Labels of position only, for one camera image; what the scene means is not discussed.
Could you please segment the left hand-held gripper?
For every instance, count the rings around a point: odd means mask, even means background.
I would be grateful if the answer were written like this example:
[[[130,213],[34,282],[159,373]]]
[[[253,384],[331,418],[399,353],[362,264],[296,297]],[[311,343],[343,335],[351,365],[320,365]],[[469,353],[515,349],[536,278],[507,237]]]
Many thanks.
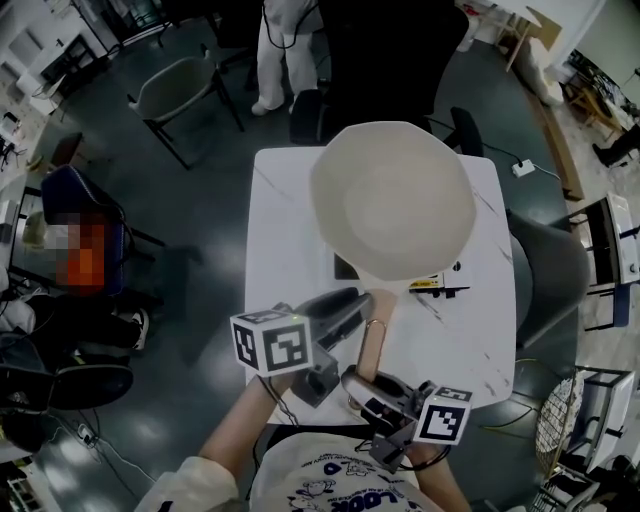
[[[329,353],[373,312],[373,297],[356,287],[333,290],[292,310],[286,306],[230,318],[237,362],[258,376],[292,373],[292,393],[317,408],[338,385],[338,363]]]

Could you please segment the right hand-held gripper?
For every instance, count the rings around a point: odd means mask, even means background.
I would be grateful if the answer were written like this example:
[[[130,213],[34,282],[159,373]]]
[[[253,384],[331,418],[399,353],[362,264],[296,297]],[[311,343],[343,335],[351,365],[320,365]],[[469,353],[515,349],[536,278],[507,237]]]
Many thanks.
[[[380,372],[373,382],[348,366],[341,384],[360,407],[361,416],[376,426],[370,456],[390,472],[421,471],[448,455],[460,442],[472,409],[473,393],[427,381],[413,389]],[[413,445],[437,445],[438,454],[414,465],[403,463]]]

